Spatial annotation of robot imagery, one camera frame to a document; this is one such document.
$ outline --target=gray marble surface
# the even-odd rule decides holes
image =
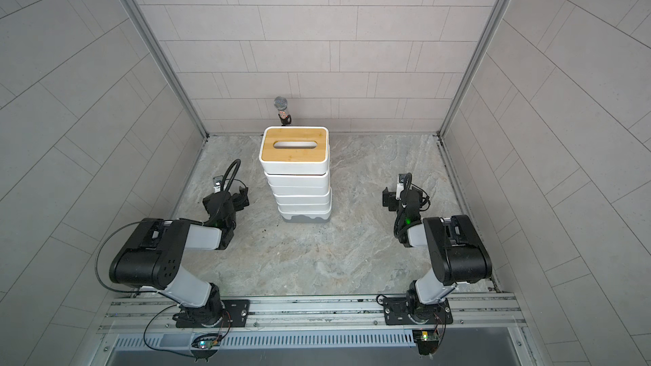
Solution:
[[[217,284],[222,295],[405,292],[426,273],[430,259],[427,248],[398,243],[395,213],[381,206],[382,190],[394,190],[399,173],[411,172],[413,183],[429,193],[427,216],[460,213],[433,136],[331,134],[330,222],[285,223],[258,161],[261,142],[262,136],[211,137],[177,212],[206,220],[201,199],[212,192],[212,177],[241,159],[237,178],[248,185],[251,205],[237,213],[231,244],[187,251],[182,263]]]

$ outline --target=gray tiled wall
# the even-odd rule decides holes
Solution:
[[[550,364],[651,362],[650,13],[511,0],[445,134]]]
[[[136,1],[211,133],[436,131],[495,2]]]
[[[100,241],[171,214],[201,145],[118,0],[0,0],[1,364],[69,364]]]

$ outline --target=microphone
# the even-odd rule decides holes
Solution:
[[[283,126],[289,126],[292,124],[292,115],[287,111],[287,99],[283,97],[276,97],[273,100],[273,106],[278,110],[278,117],[281,118],[281,123]]]

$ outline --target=black mounting plate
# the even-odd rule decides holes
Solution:
[[[407,300],[403,297],[385,297],[382,300],[382,307],[384,309],[384,321],[387,325],[434,325],[436,323],[441,324],[439,319],[444,324],[451,324],[453,322],[452,313],[445,311],[446,308],[450,308],[448,300],[445,300],[441,304],[421,305],[421,307],[427,308],[428,313],[438,315],[439,319],[431,316],[427,321],[420,322],[414,321],[414,318],[409,315]]]
[[[228,311],[231,316],[231,328],[243,328],[246,325],[246,320],[249,316],[249,300],[222,300],[224,303],[224,310]],[[177,328],[206,328],[202,324],[194,322],[176,321]]]

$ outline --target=stacked white boxes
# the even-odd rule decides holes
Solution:
[[[317,126],[268,127],[260,163],[281,216],[327,220],[332,208],[328,130]]]

